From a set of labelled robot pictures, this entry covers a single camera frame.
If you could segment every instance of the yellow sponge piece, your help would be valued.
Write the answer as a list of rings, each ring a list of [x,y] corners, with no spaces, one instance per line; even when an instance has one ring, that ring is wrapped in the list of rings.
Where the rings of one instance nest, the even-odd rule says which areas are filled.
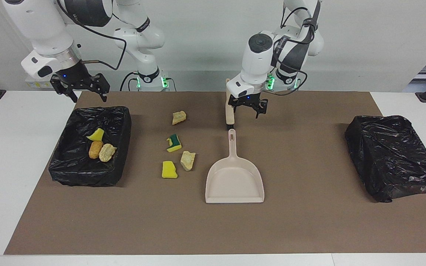
[[[98,128],[95,133],[93,133],[91,136],[88,136],[88,140],[90,141],[101,141],[103,139],[103,134],[105,134],[105,131],[101,128]]]
[[[177,178],[179,177],[175,172],[175,165],[172,161],[162,162],[162,178]]]

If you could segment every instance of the yellow and green sponge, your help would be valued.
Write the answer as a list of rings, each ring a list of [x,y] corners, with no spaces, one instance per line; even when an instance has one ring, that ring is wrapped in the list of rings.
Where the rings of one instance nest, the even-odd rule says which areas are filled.
[[[177,134],[171,135],[167,141],[169,142],[170,147],[167,148],[167,151],[169,153],[172,153],[176,150],[180,150],[182,148],[182,144],[180,143],[179,137]]]

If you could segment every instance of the dustpan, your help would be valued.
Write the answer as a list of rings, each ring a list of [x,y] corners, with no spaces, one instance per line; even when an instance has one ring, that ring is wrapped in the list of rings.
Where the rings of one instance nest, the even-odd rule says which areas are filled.
[[[206,178],[206,203],[264,202],[264,186],[256,166],[238,157],[236,131],[230,129],[230,155],[210,168]]]

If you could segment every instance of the brown mat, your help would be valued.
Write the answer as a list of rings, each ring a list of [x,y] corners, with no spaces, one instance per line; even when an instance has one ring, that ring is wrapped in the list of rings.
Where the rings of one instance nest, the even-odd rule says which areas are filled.
[[[263,204],[206,204],[208,169],[228,155],[224,93],[113,92],[128,106],[132,138],[117,187],[66,187],[43,173],[5,254],[250,254],[426,252],[426,195],[376,203],[358,179],[344,131],[356,115],[380,115],[369,93],[268,96],[255,120],[238,108],[238,154],[260,170]],[[83,93],[77,108],[99,106]],[[171,126],[174,111],[188,120]],[[197,152],[192,172],[160,178],[177,133]]]

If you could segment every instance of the sponge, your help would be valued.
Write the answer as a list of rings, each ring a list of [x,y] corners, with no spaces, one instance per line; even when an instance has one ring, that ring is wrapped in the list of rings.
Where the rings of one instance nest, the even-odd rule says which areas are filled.
[[[174,116],[174,119],[172,120],[172,125],[175,125],[177,123],[180,123],[186,120],[186,113],[184,111],[173,113],[173,116]]]
[[[186,171],[190,171],[193,168],[193,161],[195,160],[196,153],[191,153],[189,151],[184,151],[182,158],[180,159],[180,164]]]
[[[172,153],[176,150],[180,150],[182,148],[182,144],[180,143],[179,137],[177,134],[171,135],[167,141],[169,142],[170,147],[167,149],[169,153]]]
[[[91,136],[88,136],[88,140],[90,141],[101,141],[103,139],[104,130],[98,128]]]
[[[162,162],[162,178],[177,178],[179,177],[175,172],[175,165],[172,161]]]

